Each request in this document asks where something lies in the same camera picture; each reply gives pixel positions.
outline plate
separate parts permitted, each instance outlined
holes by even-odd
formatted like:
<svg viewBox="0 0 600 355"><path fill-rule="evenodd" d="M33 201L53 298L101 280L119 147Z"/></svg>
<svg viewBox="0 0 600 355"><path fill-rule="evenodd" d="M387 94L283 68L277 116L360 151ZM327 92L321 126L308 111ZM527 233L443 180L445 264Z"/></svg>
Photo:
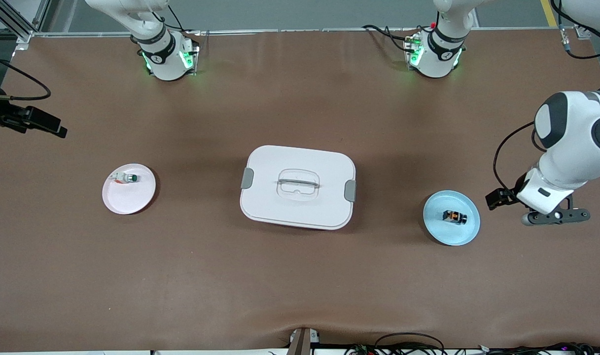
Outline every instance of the plate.
<svg viewBox="0 0 600 355"><path fill-rule="evenodd" d="M466 224L442 220L444 211L456 211L467 216ZM424 204L424 225L430 234L445 245L465 245L480 231L480 213L473 201L457 191L434 193Z"/></svg>
<svg viewBox="0 0 600 355"><path fill-rule="evenodd" d="M119 184L109 179L113 173L138 176L138 182ZM155 175L142 164L127 164L112 171L103 185L103 202L109 211L119 215L130 215L146 207L155 195Z"/></svg>

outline yellow stripe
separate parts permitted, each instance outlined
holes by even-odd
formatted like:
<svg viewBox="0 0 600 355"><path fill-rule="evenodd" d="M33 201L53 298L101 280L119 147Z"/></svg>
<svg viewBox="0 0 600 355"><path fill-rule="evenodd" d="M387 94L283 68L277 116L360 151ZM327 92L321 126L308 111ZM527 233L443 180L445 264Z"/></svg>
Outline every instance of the yellow stripe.
<svg viewBox="0 0 600 355"><path fill-rule="evenodd" d="M552 11L550 2L548 0L541 0L541 6L543 7L543 13L545 13L547 24L550 27L556 27L556 19L554 18L554 11Z"/></svg>

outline brown table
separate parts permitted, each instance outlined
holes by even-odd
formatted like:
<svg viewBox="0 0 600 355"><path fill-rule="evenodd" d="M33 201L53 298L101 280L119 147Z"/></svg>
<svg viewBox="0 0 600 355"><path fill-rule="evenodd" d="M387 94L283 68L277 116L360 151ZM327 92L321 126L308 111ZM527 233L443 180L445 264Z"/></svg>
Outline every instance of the brown table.
<svg viewBox="0 0 600 355"><path fill-rule="evenodd" d="M583 224L523 227L523 207L484 200L501 139L554 92L599 87L600 66L568 58L555 30L473 32L467 45L455 72L428 79L363 32L213 36L197 76L161 82L127 38L34 38L13 63L52 88L36 105L70 132L0 128L0 351L277 347L298 326L322 342L600 344L600 179L577 191ZM4 88L38 93L13 72ZM264 144L350 156L349 225L246 218L241 175ZM538 157L525 131L499 172L513 184ZM115 215L102 184L129 162L154 169L160 191ZM464 247L421 228L441 189L480 209Z"/></svg>

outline white storage box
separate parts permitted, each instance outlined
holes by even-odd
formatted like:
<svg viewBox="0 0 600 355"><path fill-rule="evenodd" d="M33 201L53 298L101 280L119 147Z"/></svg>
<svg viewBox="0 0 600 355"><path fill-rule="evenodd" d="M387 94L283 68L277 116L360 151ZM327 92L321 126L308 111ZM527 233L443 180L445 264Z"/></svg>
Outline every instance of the white storage box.
<svg viewBox="0 0 600 355"><path fill-rule="evenodd" d="M341 153L260 146L243 173L241 210L259 222L340 229L352 216L355 174Z"/></svg>

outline blue plate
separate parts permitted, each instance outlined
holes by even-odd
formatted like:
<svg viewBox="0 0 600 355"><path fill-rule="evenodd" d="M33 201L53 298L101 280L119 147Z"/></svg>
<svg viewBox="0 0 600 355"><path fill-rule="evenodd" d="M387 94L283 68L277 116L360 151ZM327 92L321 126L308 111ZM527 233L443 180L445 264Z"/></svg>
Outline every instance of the blue plate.
<svg viewBox="0 0 600 355"><path fill-rule="evenodd" d="M444 211L456 211L467 216L466 224L442 220ZM475 239L480 231L480 213L473 201L456 191L434 193L424 204L424 225L431 235L442 244L465 245Z"/></svg>

